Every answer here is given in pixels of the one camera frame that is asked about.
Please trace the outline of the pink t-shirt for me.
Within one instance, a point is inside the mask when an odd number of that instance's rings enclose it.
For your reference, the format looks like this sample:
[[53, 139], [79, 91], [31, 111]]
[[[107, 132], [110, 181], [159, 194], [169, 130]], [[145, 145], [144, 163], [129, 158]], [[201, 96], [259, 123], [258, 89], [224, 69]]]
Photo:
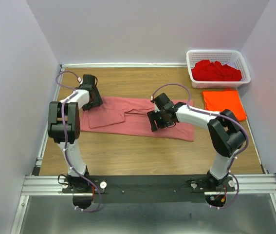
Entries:
[[82, 113], [81, 131], [194, 141], [194, 126], [191, 124], [177, 123], [152, 132], [147, 112], [154, 110], [154, 105], [149, 99], [102, 97], [102, 100], [101, 106]]

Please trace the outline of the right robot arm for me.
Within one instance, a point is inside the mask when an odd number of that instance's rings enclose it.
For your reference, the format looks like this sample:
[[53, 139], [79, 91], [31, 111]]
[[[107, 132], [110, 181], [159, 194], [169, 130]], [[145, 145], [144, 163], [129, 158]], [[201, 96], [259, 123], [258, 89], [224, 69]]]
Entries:
[[151, 98], [154, 110], [147, 113], [152, 132], [168, 128], [176, 123], [192, 124], [209, 131], [216, 156], [206, 174], [206, 186], [212, 191], [221, 188], [228, 176], [236, 154], [248, 141], [246, 131], [230, 110], [212, 112], [190, 106], [188, 103], [173, 103], [165, 93]]

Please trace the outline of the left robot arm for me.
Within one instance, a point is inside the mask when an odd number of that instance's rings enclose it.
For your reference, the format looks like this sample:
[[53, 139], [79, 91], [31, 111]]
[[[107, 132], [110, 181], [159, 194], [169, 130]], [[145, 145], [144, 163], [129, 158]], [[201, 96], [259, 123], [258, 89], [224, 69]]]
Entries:
[[72, 93], [60, 101], [50, 102], [48, 136], [61, 149], [68, 167], [67, 181], [63, 185], [80, 193], [86, 192], [89, 188], [98, 192], [98, 187], [89, 179], [89, 171], [82, 159], [78, 143], [81, 132], [79, 111], [87, 111], [103, 104], [97, 88], [98, 79], [94, 75], [84, 75], [81, 78], [76, 73], [68, 71], [76, 77], [78, 83], [77, 87], [71, 87], [59, 81], [60, 76], [65, 73], [66, 71], [60, 72], [55, 82], [58, 86], [71, 90]]

